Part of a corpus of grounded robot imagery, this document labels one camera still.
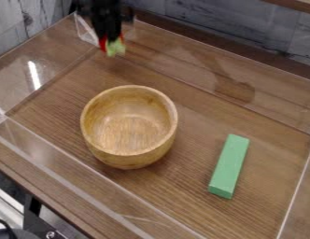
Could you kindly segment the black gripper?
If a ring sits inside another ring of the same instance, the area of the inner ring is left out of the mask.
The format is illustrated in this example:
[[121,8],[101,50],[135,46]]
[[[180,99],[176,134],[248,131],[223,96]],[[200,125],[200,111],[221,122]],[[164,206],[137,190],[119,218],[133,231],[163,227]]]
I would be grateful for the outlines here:
[[75,0],[75,10],[89,18],[100,45],[113,42],[121,34],[121,22],[135,19],[132,7],[121,0]]

